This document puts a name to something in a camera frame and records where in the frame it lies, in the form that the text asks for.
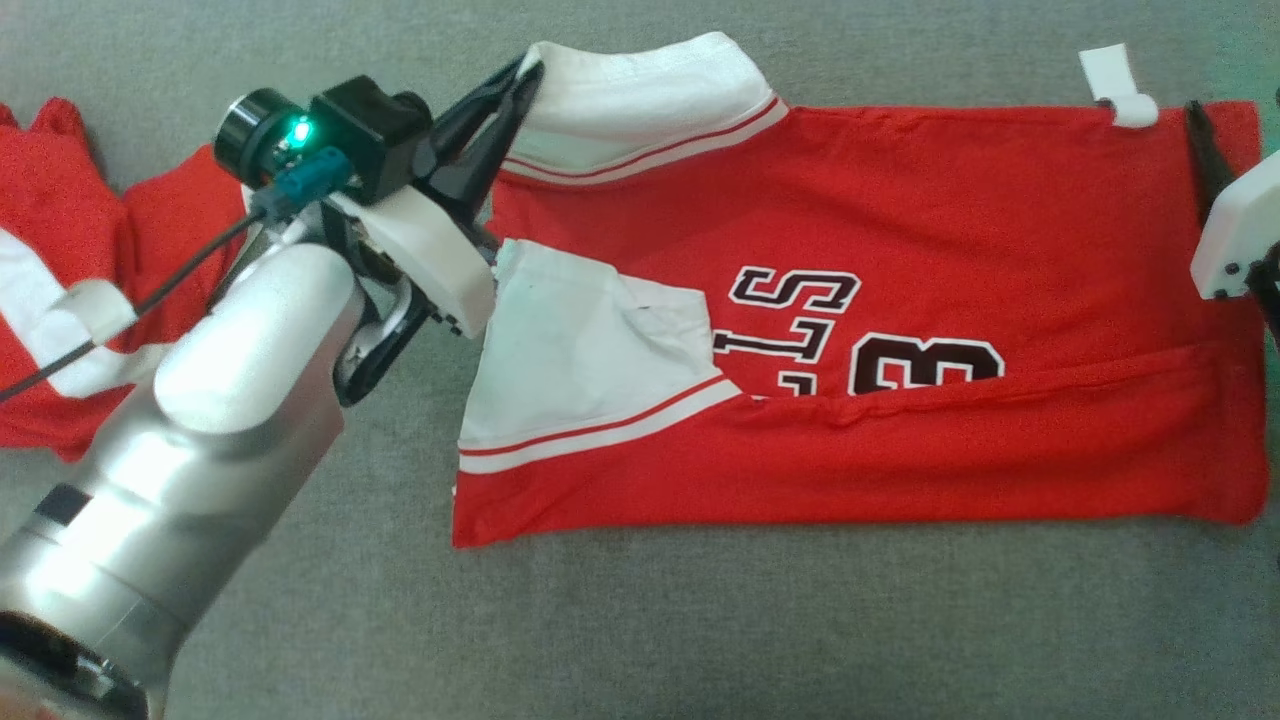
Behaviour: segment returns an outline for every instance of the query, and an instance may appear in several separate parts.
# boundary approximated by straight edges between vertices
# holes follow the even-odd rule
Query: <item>black number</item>
[[[797,341],[768,340],[745,334],[735,334],[730,331],[716,331],[712,348],[716,352],[758,352],[760,355],[777,355],[791,357],[796,363],[813,364],[822,357],[822,351],[831,337],[831,328],[835,320],[819,320],[817,318],[796,318],[791,323],[791,332],[800,333]]]
[[[818,375],[814,373],[778,373],[778,387],[788,387],[796,397],[801,395],[818,395]]]
[[[904,369],[905,387],[940,386],[947,370],[963,372],[965,380],[984,380],[1005,374],[1004,357],[987,342],[954,338],[924,341],[869,333],[854,346],[850,395],[897,388],[896,382],[884,378],[887,365]]]
[[[818,313],[844,313],[861,286],[858,275],[829,270],[791,270],[782,275],[772,292],[762,290],[778,272],[773,268],[748,265],[737,274],[730,300],[739,305],[760,305],[763,307],[790,307],[805,288],[826,290],[815,293],[805,304],[805,310]]]

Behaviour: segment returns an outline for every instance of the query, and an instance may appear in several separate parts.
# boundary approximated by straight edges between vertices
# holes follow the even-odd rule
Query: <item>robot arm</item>
[[[1280,337],[1280,152],[1236,178],[1198,102],[1187,108],[1187,132],[1204,224],[1192,258],[1196,288],[1204,300],[1252,296]]]
[[[517,68],[434,122],[365,77],[307,111],[274,91],[233,105],[215,155],[251,190],[333,149],[352,181],[265,233],[275,245],[0,546],[0,697],[67,719],[163,717],[183,642],[342,432],[342,409],[426,319],[483,333],[493,247],[475,218],[540,81]],[[393,291],[388,311],[361,281]]]

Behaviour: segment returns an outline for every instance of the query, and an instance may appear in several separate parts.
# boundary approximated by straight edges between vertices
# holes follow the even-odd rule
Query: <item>folded shirt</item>
[[[1262,322],[1192,282],[1180,110],[797,106],[721,33],[531,56],[457,546],[1261,510]]]

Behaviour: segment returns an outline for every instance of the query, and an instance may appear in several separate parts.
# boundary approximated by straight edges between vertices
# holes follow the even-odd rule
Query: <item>blue connector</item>
[[[261,213],[266,223],[285,220],[342,190],[352,173],[351,160],[340,150],[325,147],[255,192],[250,199],[250,213]]]

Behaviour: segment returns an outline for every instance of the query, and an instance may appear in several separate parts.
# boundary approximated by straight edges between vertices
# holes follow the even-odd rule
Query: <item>gray fabric surface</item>
[[[1272,0],[0,0],[0,101],[22,119],[78,102],[123,186],[253,87],[301,99],[369,73],[444,106],[535,40],[708,29],[806,104],[1083,102],[1075,51],[1117,41],[1164,104],[1268,102],[1280,83]],[[694,528],[454,552],[476,357],[425,332],[351,413],[180,656],[172,717],[1280,716],[1275,510],[1240,529]],[[60,471],[0,454],[0,530]]]

